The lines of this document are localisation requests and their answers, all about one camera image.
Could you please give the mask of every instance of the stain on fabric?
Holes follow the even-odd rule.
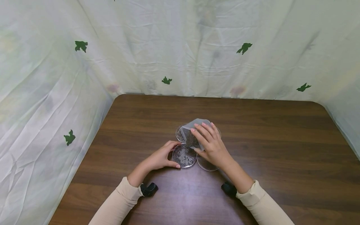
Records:
[[[64,135],[64,137],[67,146],[69,146],[69,144],[71,144],[75,139],[75,135],[73,135],[72,130],[70,130],[69,135]]]
[[[166,77],[161,81],[164,84],[170,84],[170,81],[172,81],[172,79],[167,79]]]
[[[119,89],[119,85],[118,84],[110,84],[106,87],[106,89],[111,92],[111,93],[115,93],[117,92],[117,90]]]
[[[243,93],[245,91],[245,87],[244,86],[238,86],[238,87],[233,87],[230,91],[232,97],[237,97],[239,96],[239,94]]]
[[[305,83],[304,85],[302,85],[301,87],[299,87],[297,90],[303,92],[303,91],[305,91],[305,89],[311,87],[310,85],[306,86],[306,84],[307,84],[307,83]]]
[[[252,46],[251,43],[244,43],[241,49],[239,49],[236,53],[241,53],[243,51],[242,55]]]
[[[80,49],[82,49],[86,53],[87,42],[75,41],[75,44],[76,44],[75,51],[80,51]]]

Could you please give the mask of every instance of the wooden table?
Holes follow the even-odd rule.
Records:
[[[115,99],[50,224],[86,225],[123,176],[195,118],[214,122],[228,151],[295,224],[360,222],[360,163],[313,102],[121,95]],[[159,190],[123,224],[256,224],[226,196],[220,171],[153,171]]]

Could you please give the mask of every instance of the finger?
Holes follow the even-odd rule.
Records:
[[[165,147],[165,146],[168,146],[171,142],[173,142],[173,141],[168,141],[168,142],[166,142],[165,145],[163,145],[163,146],[164,146],[164,147]]]
[[[199,149],[199,148],[195,148],[194,151],[195,151],[196,153],[198,153],[199,156],[201,156],[201,157],[203,157],[203,158],[205,158],[205,159],[207,158],[207,155],[206,155],[206,152],[205,152],[205,151],[201,151],[201,149]]]
[[[219,130],[217,129],[217,127],[215,126],[215,124],[213,122],[211,122],[211,126],[212,128],[214,129],[216,135],[217,135],[217,138],[220,139],[220,133],[219,133]]]
[[[171,152],[174,150],[174,147],[177,145],[181,145],[181,143],[178,141],[171,141],[167,146],[165,146],[165,148],[167,152]]]
[[[207,131],[203,126],[198,125],[198,124],[194,124],[195,128],[200,131],[200,133],[202,133],[202,135],[204,135],[204,137],[207,139],[208,142],[211,142],[211,140],[213,140],[211,134],[209,133],[209,131]]]
[[[212,127],[210,127],[209,125],[207,125],[206,123],[202,123],[201,124],[212,136],[212,138],[214,138],[215,140],[217,140],[217,135],[214,131],[214,129]]]
[[[191,128],[191,133],[198,139],[198,141],[206,148],[209,142],[194,128]]]
[[[180,169],[180,165],[177,162],[170,161],[170,160],[168,160],[168,162],[166,163],[166,166]]]

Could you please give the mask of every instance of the clear plastic container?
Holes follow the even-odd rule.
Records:
[[[204,146],[201,143],[199,143],[199,141],[196,139],[196,137],[190,131],[191,128],[195,128],[194,124],[196,124],[196,123],[197,124],[205,123],[205,124],[211,126],[210,121],[197,118],[197,119],[194,119],[193,121],[191,121],[190,123],[183,125],[180,128],[180,131],[183,134],[184,140],[188,147],[190,147],[192,149],[199,148],[199,149],[201,149],[201,151],[204,151]]]

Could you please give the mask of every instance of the left hand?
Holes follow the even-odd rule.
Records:
[[[181,143],[178,141],[166,142],[163,147],[159,148],[151,156],[145,159],[143,163],[148,167],[149,170],[158,170],[166,166],[180,169],[180,165],[177,162],[167,159],[169,153],[172,152],[174,148],[180,144]]]

